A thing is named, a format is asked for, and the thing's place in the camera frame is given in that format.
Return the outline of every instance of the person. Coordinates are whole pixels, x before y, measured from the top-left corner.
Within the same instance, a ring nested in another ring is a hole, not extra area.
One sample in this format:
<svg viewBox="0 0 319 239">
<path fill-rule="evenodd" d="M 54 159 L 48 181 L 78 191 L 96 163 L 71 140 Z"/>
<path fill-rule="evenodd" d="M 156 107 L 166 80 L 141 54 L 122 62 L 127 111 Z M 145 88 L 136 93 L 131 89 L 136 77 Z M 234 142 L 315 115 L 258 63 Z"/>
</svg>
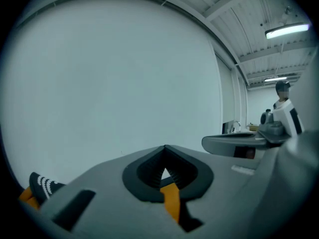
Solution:
<svg viewBox="0 0 319 239">
<path fill-rule="evenodd" d="M 280 105 L 282 105 L 289 98 L 289 88 L 290 83 L 286 81 L 278 81 L 276 83 L 276 92 L 279 97 L 279 100 L 274 103 L 274 109 L 277 109 Z"/>
</svg>

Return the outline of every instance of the ceiling light fixture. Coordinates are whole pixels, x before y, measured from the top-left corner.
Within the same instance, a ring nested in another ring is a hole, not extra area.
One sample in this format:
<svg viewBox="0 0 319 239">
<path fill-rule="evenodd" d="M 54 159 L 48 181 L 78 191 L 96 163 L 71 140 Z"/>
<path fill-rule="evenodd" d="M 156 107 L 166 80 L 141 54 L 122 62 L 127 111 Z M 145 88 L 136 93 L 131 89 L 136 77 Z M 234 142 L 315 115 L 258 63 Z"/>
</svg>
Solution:
<svg viewBox="0 0 319 239">
<path fill-rule="evenodd" d="M 276 27 L 265 32 L 266 38 L 271 39 L 285 34 L 291 34 L 296 32 L 307 31 L 309 29 L 309 24 L 296 23 L 289 24 L 280 27 Z"/>
<path fill-rule="evenodd" d="M 276 81 L 282 81 L 286 79 L 287 77 L 270 78 L 270 79 L 266 79 L 265 82 L 276 82 Z"/>
</svg>

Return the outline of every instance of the ceiling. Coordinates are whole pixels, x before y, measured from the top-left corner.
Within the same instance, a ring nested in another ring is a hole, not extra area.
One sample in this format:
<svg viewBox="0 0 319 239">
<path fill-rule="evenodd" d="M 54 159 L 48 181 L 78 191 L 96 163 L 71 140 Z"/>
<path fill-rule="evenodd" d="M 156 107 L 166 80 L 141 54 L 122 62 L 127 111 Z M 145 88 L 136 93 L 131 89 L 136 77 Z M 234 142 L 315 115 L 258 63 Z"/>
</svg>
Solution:
<svg viewBox="0 0 319 239">
<path fill-rule="evenodd" d="M 33 0 L 17 25 L 67 0 Z M 310 23 L 293 0 L 156 0 L 162 6 L 174 5 L 196 18 L 219 44 L 216 54 L 230 69 L 237 68 L 250 90 L 273 87 L 264 80 L 287 76 L 293 84 L 310 64 L 317 50 L 317 36 L 306 32 L 266 39 L 265 31 L 284 23 Z M 290 6 L 292 11 L 285 14 Z"/>
</svg>

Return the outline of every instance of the fluorescent light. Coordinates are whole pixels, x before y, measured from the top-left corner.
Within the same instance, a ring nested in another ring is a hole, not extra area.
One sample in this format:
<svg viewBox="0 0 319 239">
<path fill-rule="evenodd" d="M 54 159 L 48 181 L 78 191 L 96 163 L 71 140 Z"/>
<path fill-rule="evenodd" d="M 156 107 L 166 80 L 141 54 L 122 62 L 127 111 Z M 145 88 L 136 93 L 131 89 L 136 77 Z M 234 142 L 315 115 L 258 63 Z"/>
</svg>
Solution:
<svg viewBox="0 0 319 239">
<path fill-rule="evenodd" d="M 285 35 L 285 34 L 307 31 L 308 29 L 309 29 L 308 24 L 297 23 L 297 24 L 290 24 L 290 25 L 285 25 L 285 26 L 270 29 L 266 31 L 265 34 L 267 39 L 271 39 L 271 38 Z"/>
<path fill-rule="evenodd" d="M 265 82 L 276 82 L 276 81 L 282 81 L 286 79 L 287 77 L 270 78 L 270 79 L 266 79 Z"/>
</svg>

